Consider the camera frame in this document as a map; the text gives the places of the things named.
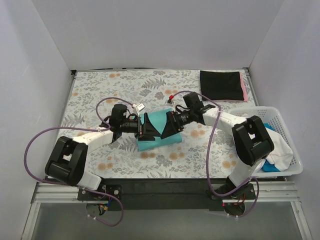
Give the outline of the teal t shirt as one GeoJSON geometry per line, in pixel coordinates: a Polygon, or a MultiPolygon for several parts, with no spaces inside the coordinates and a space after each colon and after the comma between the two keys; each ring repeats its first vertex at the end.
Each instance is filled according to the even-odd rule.
{"type": "MultiPolygon", "coordinates": [[[[156,128],[156,130],[159,133],[163,132],[165,125],[167,123],[166,113],[170,111],[171,109],[167,108],[164,110],[148,113],[148,118],[151,124],[156,128]]],[[[159,148],[162,146],[167,146],[167,145],[180,143],[180,142],[182,142],[182,136],[180,133],[177,133],[175,135],[169,136],[164,139],[161,139],[160,137],[155,137],[155,140],[150,140],[150,141],[138,140],[137,145],[138,145],[138,150],[142,152],[142,151],[147,151],[154,148],[159,148]]]]}

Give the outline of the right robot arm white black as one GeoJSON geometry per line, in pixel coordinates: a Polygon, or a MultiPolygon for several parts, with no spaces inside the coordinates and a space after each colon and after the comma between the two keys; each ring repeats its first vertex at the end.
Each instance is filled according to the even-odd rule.
{"type": "Polygon", "coordinates": [[[169,111],[166,114],[166,124],[161,134],[165,139],[183,131],[184,126],[192,122],[219,129],[233,138],[238,163],[226,178],[225,184],[214,189],[211,179],[207,179],[211,193],[223,198],[246,186],[253,179],[257,165],[275,148],[274,143],[260,117],[239,117],[223,112],[215,102],[204,105],[204,95],[184,91],[183,100],[186,109],[169,111]]]}

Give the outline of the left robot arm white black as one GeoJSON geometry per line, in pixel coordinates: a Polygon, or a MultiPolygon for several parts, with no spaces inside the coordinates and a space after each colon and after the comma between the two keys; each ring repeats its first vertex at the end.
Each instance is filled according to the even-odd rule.
{"type": "Polygon", "coordinates": [[[127,116],[128,107],[115,104],[111,115],[104,120],[96,131],[69,138],[60,137],[45,166],[45,174],[68,186],[97,190],[102,178],[85,170],[87,155],[98,148],[114,143],[122,133],[133,133],[137,139],[154,141],[161,134],[151,123],[148,114],[143,120],[139,116],[139,107],[134,106],[132,115],[127,116]]]}

